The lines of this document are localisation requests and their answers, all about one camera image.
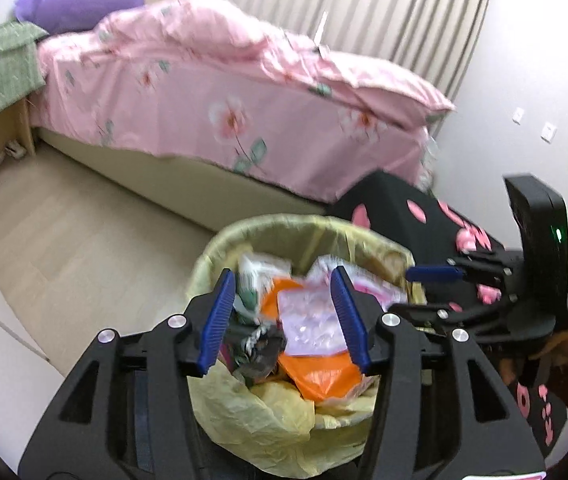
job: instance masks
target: pink bedsheet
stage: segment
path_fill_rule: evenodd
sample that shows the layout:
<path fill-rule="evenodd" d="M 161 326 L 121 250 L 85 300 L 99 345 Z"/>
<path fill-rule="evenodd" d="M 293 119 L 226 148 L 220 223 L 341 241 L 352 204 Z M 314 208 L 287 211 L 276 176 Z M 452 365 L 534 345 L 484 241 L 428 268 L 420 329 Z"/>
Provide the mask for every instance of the pink bedsheet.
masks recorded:
<path fill-rule="evenodd" d="M 389 124 L 384 93 L 371 102 L 389 110 L 389 122 L 344 106 L 370 95 L 352 85 L 344 92 L 334 76 L 334 85 L 309 78 L 320 68 L 301 61 L 325 60 L 299 47 L 303 39 L 271 37 L 252 59 L 222 60 L 166 39 L 113 40 L 112 27 L 106 20 L 40 44 L 46 87 L 31 97 L 34 126 L 87 144 L 199 158 L 322 202 L 380 168 L 415 181 L 425 128 Z"/>

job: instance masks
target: trash can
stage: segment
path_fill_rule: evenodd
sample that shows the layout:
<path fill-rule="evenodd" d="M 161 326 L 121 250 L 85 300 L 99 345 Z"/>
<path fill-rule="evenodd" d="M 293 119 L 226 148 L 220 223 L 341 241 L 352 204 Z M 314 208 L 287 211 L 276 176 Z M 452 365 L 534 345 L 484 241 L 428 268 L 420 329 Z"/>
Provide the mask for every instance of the trash can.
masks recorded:
<path fill-rule="evenodd" d="M 272 215 L 237 222 L 215 236 L 195 263 L 188 300 L 210 292 L 222 269 L 237 270 L 246 252 L 290 260 L 294 275 L 332 254 L 401 287 L 426 303 L 404 247 L 353 224 L 321 216 Z M 370 429 L 377 383 L 342 405 L 315 405 L 284 381 L 248 389 L 217 362 L 202 379 L 189 378 L 197 421 L 211 440 L 257 468 L 287 478 L 310 478 L 361 455 Z"/>

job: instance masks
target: bed frame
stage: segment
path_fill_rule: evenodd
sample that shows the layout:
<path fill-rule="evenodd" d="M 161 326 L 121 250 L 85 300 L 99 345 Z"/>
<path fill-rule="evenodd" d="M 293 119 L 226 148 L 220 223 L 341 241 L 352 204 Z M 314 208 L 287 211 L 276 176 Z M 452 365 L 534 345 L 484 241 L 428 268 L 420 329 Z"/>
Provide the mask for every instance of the bed frame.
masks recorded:
<path fill-rule="evenodd" d="M 116 183 L 214 232 L 265 214 L 324 214 L 324 204 L 200 160 L 90 146 L 46 128 L 37 128 L 36 135 Z"/>

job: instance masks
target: light switch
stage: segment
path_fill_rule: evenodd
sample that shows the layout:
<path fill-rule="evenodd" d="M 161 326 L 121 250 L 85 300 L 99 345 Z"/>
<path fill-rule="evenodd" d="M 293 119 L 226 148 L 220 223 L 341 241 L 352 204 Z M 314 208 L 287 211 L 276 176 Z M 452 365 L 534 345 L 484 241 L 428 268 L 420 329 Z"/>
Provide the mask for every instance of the light switch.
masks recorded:
<path fill-rule="evenodd" d="M 518 108 L 517 110 L 515 110 L 515 114 L 513 115 L 513 122 L 521 124 L 524 113 L 525 111 L 523 108 Z"/>
<path fill-rule="evenodd" d="M 544 124 L 544 129 L 542 130 L 542 139 L 550 144 L 555 134 L 557 133 L 557 126 L 550 123 Z"/>

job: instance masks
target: plastic bag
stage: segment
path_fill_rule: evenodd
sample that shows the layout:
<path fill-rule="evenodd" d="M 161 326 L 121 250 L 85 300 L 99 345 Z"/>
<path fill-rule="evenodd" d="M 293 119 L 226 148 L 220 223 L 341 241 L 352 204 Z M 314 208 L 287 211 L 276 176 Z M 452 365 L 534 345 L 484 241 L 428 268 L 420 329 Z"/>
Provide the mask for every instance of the plastic bag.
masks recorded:
<path fill-rule="evenodd" d="M 290 278 L 291 262 L 269 254 L 244 253 L 239 259 L 238 294 L 249 312 L 259 314 L 274 278 Z"/>
<path fill-rule="evenodd" d="M 421 157 L 421 167 L 419 168 L 419 175 L 417 176 L 417 184 L 415 184 L 415 187 L 424 193 L 428 192 L 428 190 L 433 187 L 438 154 L 439 147 L 435 139 L 428 136 L 424 154 Z"/>
<path fill-rule="evenodd" d="M 242 381 L 265 380 L 277 368 L 277 359 L 286 347 L 286 337 L 280 322 L 264 316 L 248 319 L 242 314 L 244 306 L 239 296 L 233 303 L 224 333 L 220 358 L 234 377 Z"/>
<path fill-rule="evenodd" d="M 262 314 L 272 319 L 278 318 L 277 296 L 280 291 L 291 288 L 303 289 L 304 285 L 294 280 L 275 280 L 273 289 L 262 303 Z M 295 357 L 283 353 L 279 356 L 279 364 L 295 382 L 302 397 L 313 402 L 332 399 L 333 403 L 346 403 L 370 384 L 368 378 L 353 365 L 346 351 L 327 357 Z"/>
<path fill-rule="evenodd" d="M 262 216 L 224 229 L 195 263 L 187 299 L 210 292 L 222 269 L 237 270 L 246 252 L 285 258 L 300 276 L 318 256 L 334 254 L 401 286 L 411 302 L 426 303 L 422 287 L 403 277 L 414 265 L 405 248 L 350 222 L 297 215 Z M 267 473 L 299 479 L 362 454 L 377 394 L 373 383 L 346 404 L 319 405 L 286 381 L 249 389 L 222 362 L 204 378 L 189 378 L 189 388 L 195 417 L 213 442 Z"/>
<path fill-rule="evenodd" d="M 306 276 L 306 283 L 329 284 L 331 282 L 331 273 L 338 266 L 343 266 L 346 269 L 355 290 L 372 294 L 382 309 L 384 309 L 384 312 L 388 312 L 388 309 L 394 303 L 406 303 L 407 296 L 401 288 L 385 282 L 366 269 L 362 269 L 330 254 L 317 258 Z"/>
<path fill-rule="evenodd" d="M 288 340 L 286 355 L 332 356 L 348 349 L 328 286 L 280 290 L 277 309 Z"/>

